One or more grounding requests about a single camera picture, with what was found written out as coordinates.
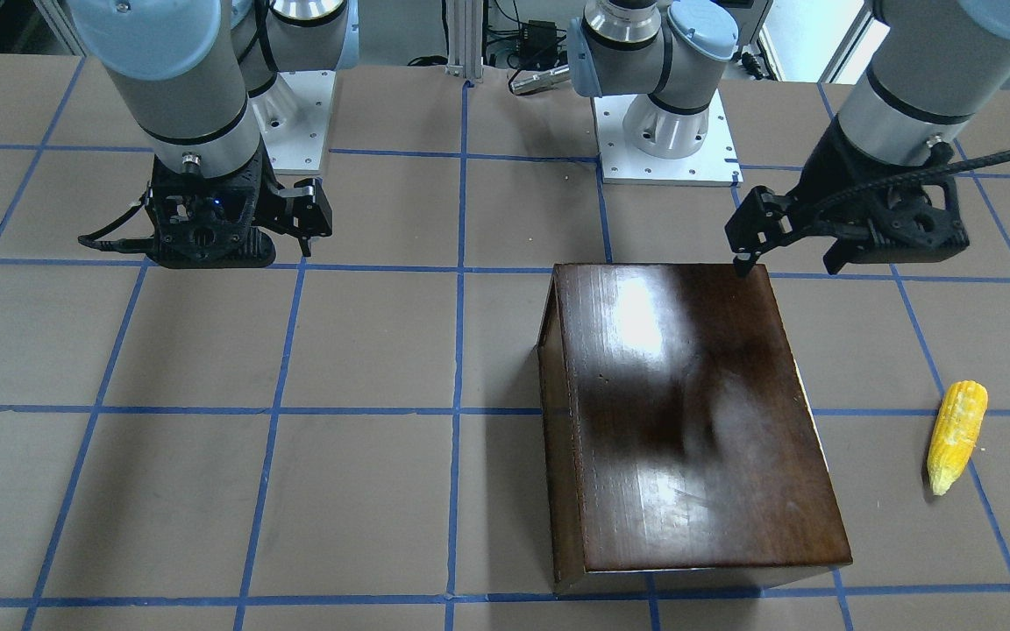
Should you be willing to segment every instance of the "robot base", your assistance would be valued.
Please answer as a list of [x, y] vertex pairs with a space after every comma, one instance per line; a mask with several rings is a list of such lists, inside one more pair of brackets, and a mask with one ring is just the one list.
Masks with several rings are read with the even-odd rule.
[[296, 97], [297, 112], [282, 124], [261, 125], [272, 168], [281, 176], [320, 176], [333, 111], [334, 72], [284, 72], [281, 79], [291, 88], [286, 95], [293, 92]]
[[595, 130], [606, 184], [668, 184], [684, 187], [730, 187], [741, 183], [727, 117], [717, 91], [712, 96], [712, 124], [701, 148], [686, 159], [651, 156], [635, 147], [621, 130], [621, 119], [636, 95], [600, 96], [592, 100]]

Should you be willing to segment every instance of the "box top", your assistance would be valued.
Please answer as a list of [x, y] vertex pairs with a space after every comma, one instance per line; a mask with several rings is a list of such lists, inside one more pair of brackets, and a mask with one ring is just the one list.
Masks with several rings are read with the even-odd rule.
[[766, 268], [562, 265], [588, 571], [850, 562]]

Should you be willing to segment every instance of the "corn cob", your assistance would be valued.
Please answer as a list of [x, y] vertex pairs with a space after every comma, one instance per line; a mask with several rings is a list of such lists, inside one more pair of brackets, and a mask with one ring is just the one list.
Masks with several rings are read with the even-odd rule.
[[926, 471], [934, 495], [945, 495], [966, 470], [989, 407], [989, 392], [977, 382], [950, 385], [933, 424]]

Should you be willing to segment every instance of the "tiled surface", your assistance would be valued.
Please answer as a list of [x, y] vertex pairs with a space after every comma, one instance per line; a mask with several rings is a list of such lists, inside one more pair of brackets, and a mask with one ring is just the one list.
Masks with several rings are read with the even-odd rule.
[[[0, 628], [1010, 628], [1010, 165], [979, 176], [991, 207], [958, 180], [974, 247], [950, 262], [830, 280], [829, 239], [766, 256], [852, 566], [765, 599], [654, 600], [630, 575], [557, 602], [532, 355], [548, 268], [728, 260], [734, 200], [793, 188], [821, 92], [722, 85], [730, 191], [602, 187], [566, 87], [339, 81], [336, 231], [311, 265], [277, 239], [275, 269], [171, 272], [74, 244], [148, 177], [102, 69], [0, 57]], [[962, 139], [1010, 146], [1010, 96]], [[939, 388], [969, 377], [993, 399], [979, 477], [930, 499]]]

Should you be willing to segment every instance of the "wooden box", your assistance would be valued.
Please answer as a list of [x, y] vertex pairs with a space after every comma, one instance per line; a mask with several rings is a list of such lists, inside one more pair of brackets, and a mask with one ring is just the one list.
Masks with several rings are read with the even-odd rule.
[[538, 356], [558, 593], [852, 562], [766, 268], [558, 265]]

